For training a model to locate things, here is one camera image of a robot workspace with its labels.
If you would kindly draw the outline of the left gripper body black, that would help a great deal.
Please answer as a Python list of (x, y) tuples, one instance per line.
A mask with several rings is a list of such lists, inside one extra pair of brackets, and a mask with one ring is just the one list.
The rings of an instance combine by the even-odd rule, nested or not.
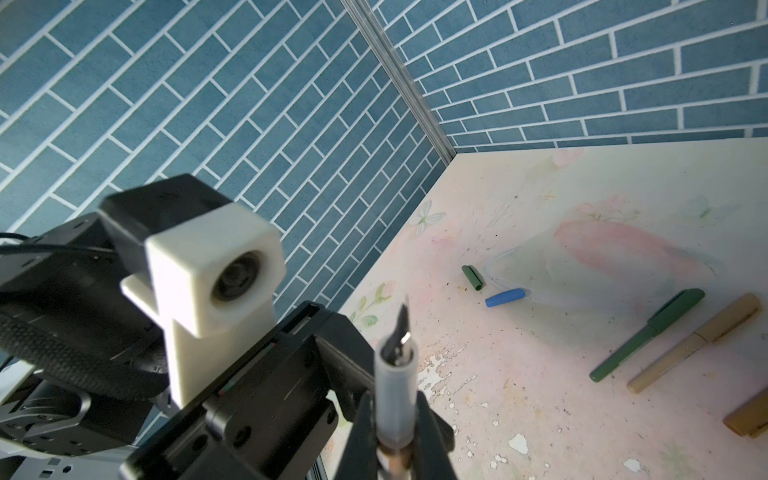
[[(1, 248), (1, 348), (21, 369), (1, 436), (77, 457), (130, 443), (173, 403), (162, 329), (120, 289), (129, 273), (98, 213)], [(301, 479), (369, 393), (372, 347), (304, 302), (138, 448), (124, 479)]]

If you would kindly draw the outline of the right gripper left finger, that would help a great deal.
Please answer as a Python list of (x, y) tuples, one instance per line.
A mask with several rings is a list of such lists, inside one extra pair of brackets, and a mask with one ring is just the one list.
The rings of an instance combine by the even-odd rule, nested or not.
[(335, 480), (376, 480), (378, 478), (378, 441), (373, 400), (365, 393), (357, 409)]

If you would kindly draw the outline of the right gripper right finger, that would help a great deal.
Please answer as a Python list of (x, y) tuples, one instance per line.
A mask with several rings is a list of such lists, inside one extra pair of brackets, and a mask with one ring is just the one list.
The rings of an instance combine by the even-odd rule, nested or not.
[(416, 407), (412, 478), (457, 480), (449, 458), (449, 453), (455, 449), (452, 427), (432, 410), (423, 392), (417, 393)]

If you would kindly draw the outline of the brown pen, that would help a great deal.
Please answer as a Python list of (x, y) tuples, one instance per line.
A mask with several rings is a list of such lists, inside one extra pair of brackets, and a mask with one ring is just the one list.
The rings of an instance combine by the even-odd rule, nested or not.
[(702, 348), (722, 341), (762, 311), (760, 299), (753, 293), (745, 293), (643, 369), (627, 383), (627, 389), (633, 394), (641, 393), (679, 363)]
[(418, 347), (404, 302), (374, 356), (374, 426), (380, 479), (408, 479), (416, 433)]

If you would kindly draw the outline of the dark green pen cap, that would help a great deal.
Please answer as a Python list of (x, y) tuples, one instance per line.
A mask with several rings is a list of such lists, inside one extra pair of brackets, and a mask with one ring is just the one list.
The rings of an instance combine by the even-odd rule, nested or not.
[(481, 291), (485, 287), (481, 274), (473, 265), (463, 265), (461, 270), (475, 291)]

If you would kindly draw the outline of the green pen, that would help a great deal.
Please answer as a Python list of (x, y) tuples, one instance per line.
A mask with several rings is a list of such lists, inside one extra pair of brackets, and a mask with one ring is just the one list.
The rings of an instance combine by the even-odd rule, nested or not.
[(705, 292), (699, 288), (684, 289), (677, 293), (660, 307), (638, 332), (593, 369), (589, 378), (595, 383), (601, 382), (628, 358), (680, 320), (704, 297)]

